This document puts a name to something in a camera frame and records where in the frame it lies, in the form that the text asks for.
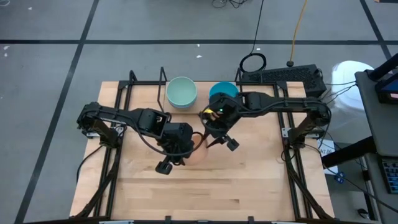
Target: floor tile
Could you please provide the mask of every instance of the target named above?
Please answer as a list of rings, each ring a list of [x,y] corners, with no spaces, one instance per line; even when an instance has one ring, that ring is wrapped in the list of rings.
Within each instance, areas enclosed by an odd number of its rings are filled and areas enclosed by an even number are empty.
[[[398,45],[390,45],[388,46],[388,49],[390,50],[391,55],[398,54]]]
[[[215,9],[211,1],[104,0],[88,39],[253,39],[260,5]]]
[[[264,3],[259,39],[293,39],[304,0]],[[308,0],[297,40],[376,40],[359,1]]]
[[[383,39],[398,40],[398,4],[378,3],[374,0],[366,0],[366,4],[376,21]]]
[[[256,48],[267,55],[269,69],[285,67],[290,55],[289,45]],[[102,81],[125,80],[130,69],[139,80],[157,80],[161,66],[168,79],[186,76],[194,80],[233,80],[241,58],[250,50],[251,45],[84,46],[25,221],[68,217],[76,169],[86,146],[85,137],[76,129],[76,119],[84,104],[96,101]],[[330,82],[334,64],[359,60],[376,66],[382,62],[383,54],[378,46],[298,45],[295,58],[296,65],[317,64],[324,71],[325,81]],[[259,65],[260,61],[250,59],[244,66],[252,70]],[[49,213],[51,208],[57,210]]]
[[[336,218],[346,222],[375,223],[359,216],[357,210],[366,207],[365,198],[362,192],[334,192],[330,195],[333,210]]]
[[[13,223],[76,45],[0,47],[0,222]]]
[[[80,39],[93,0],[11,1],[0,7],[0,39]]]

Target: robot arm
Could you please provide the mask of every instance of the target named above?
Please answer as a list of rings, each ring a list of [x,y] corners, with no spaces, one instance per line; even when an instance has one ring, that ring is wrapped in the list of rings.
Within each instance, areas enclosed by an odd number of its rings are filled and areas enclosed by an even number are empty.
[[[83,134],[93,131],[98,133],[99,143],[110,148],[119,147],[121,139],[119,133],[109,128],[104,121],[131,127],[149,147],[166,155],[164,161],[157,165],[156,171],[169,174],[172,170],[170,162],[184,165],[182,159],[189,158],[193,152],[192,127],[187,123],[170,123],[170,120],[169,114],[149,108],[125,111],[92,102],[84,106],[77,123]],[[155,138],[163,151],[150,146],[142,136]]]
[[[330,122],[331,112],[326,104],[316,98],[275,98],[265,93],[243,92],[234,98],[217,93],[210,97],[208,109],[202,111],[201,118],[208,134],[216,143],[228,142],[230,150],[235,150],[239,143],[231,139],[227,132],[241,118],[256,118],[269,112],[301,112],[307,117],[288,132],[290,144],[302,146],[304,137],[315,127]]]

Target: mint green bowl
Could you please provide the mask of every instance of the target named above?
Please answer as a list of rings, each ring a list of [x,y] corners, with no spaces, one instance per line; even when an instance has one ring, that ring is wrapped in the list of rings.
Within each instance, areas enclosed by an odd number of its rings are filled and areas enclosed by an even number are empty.
[[[189,108],[197,99],[197,86],[187,77],[173,78],[166,89],[167,99],[175,108]]]

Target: yellow cable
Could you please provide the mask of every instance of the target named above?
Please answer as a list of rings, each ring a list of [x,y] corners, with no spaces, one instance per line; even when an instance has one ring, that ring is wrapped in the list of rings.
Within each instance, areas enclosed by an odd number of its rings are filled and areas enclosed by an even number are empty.
[[[307,5],[308,0],[305,0],[303,8],[301,9],[301,13],[300,13],[300,18],[297,21],[297,25],[296,25],[296,29],[294,29],[294,35],[293,35],[293,43],[292,43],[292,52],[290,53],[290,61],[293,61],[293,54],[294,54],[294,42],[296,41],[296,34],[297,31],[300,27],[300,23],[301,23],[301,19],[303,18],[303,14],[304,14],[304,10],[305,10],[305,6]]]

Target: bowl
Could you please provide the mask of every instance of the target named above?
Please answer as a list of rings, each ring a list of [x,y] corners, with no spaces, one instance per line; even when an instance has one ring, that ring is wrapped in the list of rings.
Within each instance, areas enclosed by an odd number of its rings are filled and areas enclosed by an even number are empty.
[[[234,84],[230,82],[219,82],[211,87],[209,97],[213,96],[216,93],[225,93],[231,97],[235,97],[239,93],[239,90]]]
[[[189,108],[197,99],[197,86],[187,77],[173,78],[167,85],[166,95],[175,108]]]

